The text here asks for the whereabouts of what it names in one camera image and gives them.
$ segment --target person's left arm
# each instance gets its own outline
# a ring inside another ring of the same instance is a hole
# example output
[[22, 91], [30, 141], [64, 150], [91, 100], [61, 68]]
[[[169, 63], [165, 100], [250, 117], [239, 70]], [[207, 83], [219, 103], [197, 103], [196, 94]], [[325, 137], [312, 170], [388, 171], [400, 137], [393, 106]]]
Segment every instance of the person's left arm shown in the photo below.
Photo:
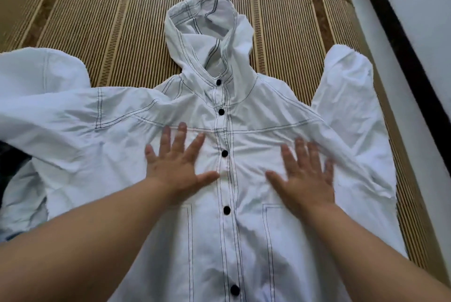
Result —
[[166, 127], [144, 180], [1, 245], [0, 301], [106, 301], [165, 209], [219, 177], [194, 173], [204, 135], [186, 151], [185, 138], [181, 123], [171, 146]]

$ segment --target woven mat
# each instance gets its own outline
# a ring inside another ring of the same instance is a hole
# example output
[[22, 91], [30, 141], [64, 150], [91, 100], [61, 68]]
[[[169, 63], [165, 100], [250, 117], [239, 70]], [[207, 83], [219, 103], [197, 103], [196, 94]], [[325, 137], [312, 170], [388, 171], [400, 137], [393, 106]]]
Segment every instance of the woven mat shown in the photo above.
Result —
[[[181, 0], [0, 0], [0, 51], [50, 47], [80, 58], [93, 86], [152, 88], [180, 73], [164, 41], [166, 10]], [[255, 29], [251, 65], [310, 104], [326, 52], [346, 44], [371, 59], [346, 0], [231, 0]], [[377, 73], [398, 179], [398, 217], [409, 258], [448, 284], [431, 222]]]

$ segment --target chest pocket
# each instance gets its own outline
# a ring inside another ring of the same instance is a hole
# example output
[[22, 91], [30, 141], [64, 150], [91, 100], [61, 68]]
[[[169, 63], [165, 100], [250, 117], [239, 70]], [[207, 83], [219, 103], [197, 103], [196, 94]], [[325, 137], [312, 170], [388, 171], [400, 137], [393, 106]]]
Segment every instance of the chest pocket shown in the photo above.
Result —
[[109, 301], [193, 300], [192, 210], [183, 204], [160, 218]]
[[270, 301], [335, 301], [338, 275], [313, 231], [283, 206], [262, 208]]

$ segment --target finger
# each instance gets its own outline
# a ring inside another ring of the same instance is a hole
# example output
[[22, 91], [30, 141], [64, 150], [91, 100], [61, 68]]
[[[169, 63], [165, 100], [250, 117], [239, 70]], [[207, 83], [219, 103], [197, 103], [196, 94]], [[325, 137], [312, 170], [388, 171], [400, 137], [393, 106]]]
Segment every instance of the finger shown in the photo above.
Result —
[[196, 188], [201, 189], [219, 179], [219, 174], [215, 171], [209, 171], [203, 174], [196, 175], [196, 177], [198, 181]]
[[299, 166], [293, 157], [288, 145], [282, 144], [280, 146], [280, 151], [282, 152], [283, 162], [285, 164], [285, 169], [288, 175], [293, 175], [299, 171]]
[[300, 168], [310, 168], [310, 160], [308, 159], [307, 150], [305, 149], [304, 140], [299, 137], [295, 141], [296, 157], [298, 158], [298, 166]]
[[275, 189], [275, 191], [277, 191], [279, 194], [282, 192], [283, 193], [283, 187], [285, 185], [285, 181], [284, 179], [282, 179], [282, 177], [272, 171], [272, 170], [268, 170], [265, 173], [266, 178], [268, 179], [269, 183], [272, 185], [272, 187]]
[[153, 163], [156, 161], [155, 151], [153, 151], [153, 148], [150, 144], [146, 145], [146, 148], [144, 149], [144, 155], [146, 156], [147, 163]]
[[321, 162], [319, 160], [318, 147], [316, 144], [308, 142], [307, 143], [308, 154], [310, 155], [310, 165], [316, 173], [322, 173]]
[[171, 151], [171, 128], [166, 125], [161, 133], [159, 156], [164, 156], [169, 151]]
[[323, 176], [326, 183], [331, 186], [334, 182], [334, 162], [331, 159], [326, 159]]
[[205, 140], [205, 134], [200, 133], [193, 140], [193, 142], [188, 146], [188, 148], [185, 151], [184, 156], [189, 162], [191, 162], [191, 163], [196, 162], [197, 157], [199, 156], [200, 148], [202, 147], [204, 140]]
[[172, 143], [172, 151], [183, 152], [185, 150], [185, 139], [186, 139], [186, 124], [180, 123], [175, 135], [174, 142]]

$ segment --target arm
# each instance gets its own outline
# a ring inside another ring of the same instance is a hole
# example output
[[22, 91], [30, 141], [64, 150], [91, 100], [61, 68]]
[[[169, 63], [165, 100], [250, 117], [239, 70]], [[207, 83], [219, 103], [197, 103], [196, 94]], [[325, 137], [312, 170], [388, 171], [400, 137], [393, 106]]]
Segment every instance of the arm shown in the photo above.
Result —
[[451, 301], [451, 290], [405, 259], [335, 204], [333, 165], [323, 172], [315, 145], [296, 140], [296, 161], [286, 145], [288, 181], [267, 172], [281, 199], [313, 227], [329, 249], [354, 302]]
[[160, 215], [219, 175], [194, 173], [199, 135], [184, 151], [186, 125], [171, 148], [170, 129], [157, 157], [146, 147], [147, 177], [75, 208], [0, 246], [0, 301], [106, 301]]

